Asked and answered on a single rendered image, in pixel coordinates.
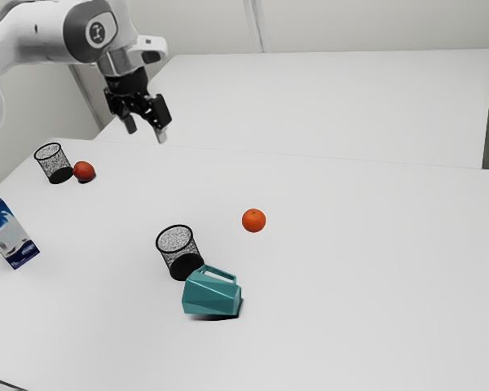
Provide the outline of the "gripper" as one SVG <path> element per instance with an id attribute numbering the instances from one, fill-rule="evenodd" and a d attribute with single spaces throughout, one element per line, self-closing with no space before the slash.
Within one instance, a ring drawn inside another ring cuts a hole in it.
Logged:
<path id="1" fill-rule="evenodd" d="M 148 75 L 144 67 L 120 77 L 105 77 L 104 89 L 108 108 L 124 123 L 127 133 L 134 134 L 137 125 L 131 114 L 137 114 L 151 125 L 158 143 L 167 140 L 167 126 L 172 121 L 162 94 L 153 97 L 148 92 Z"/>

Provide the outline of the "teal faceted mug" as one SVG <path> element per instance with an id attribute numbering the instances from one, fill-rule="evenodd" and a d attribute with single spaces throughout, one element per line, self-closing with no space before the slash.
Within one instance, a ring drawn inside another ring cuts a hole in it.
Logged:
<path id="1" fill-rule="evenodd" d="M 241 293 L 234 275 L 203 265 L 185 281 L 183 311 L 194 315 L 236 316 L 242 302 Z"/>

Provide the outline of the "red apple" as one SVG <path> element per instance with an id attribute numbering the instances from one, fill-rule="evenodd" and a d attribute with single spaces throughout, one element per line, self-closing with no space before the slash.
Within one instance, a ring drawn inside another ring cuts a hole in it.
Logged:
<path id="1" fill-rule="evenodd" d="M 95 178 L 95 169 L 89 162 L 78 161 L 73 166 L 73 175 L 78 181 L 89 182 Z"/>

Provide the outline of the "black mesh pen holder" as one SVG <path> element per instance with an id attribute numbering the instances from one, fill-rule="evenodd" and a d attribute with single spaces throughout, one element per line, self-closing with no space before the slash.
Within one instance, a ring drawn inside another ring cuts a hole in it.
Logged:
<path id="1" fill-rule="evenodd" d="M 64 154 L 60 143 L 52 142 L 40 146 L 33 158 L 40 165 L 49 183 L 61 184 L 73 176 L 73 167 Z"/>
<path id="2" fill-rule="evenodd" d="M 156 238 L 156 249 L 162 255 L 172 279 L 185 281 L 205 264 L 189 226 L 176 224 L 165 228 Z"/>

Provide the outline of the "orange fruit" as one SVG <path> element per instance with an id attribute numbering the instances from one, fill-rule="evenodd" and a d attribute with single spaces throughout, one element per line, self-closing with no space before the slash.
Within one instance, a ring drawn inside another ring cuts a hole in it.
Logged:
<path id="1" fill-rule="evenodd" d="M 247 209 L 241 217 L 242 227 L 251 233 L 261 231 L 266 226 L 266 223 L 266 215 L 260 209 Z"/>

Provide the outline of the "blue and white carton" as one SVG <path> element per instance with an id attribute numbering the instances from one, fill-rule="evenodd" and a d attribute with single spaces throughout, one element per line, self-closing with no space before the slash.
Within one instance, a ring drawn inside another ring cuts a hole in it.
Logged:
<path id="1" fill-rule="evenodd" d="M 39 254 L 36 244 L 1 198 L 0 254 L 14 270 Z"/>

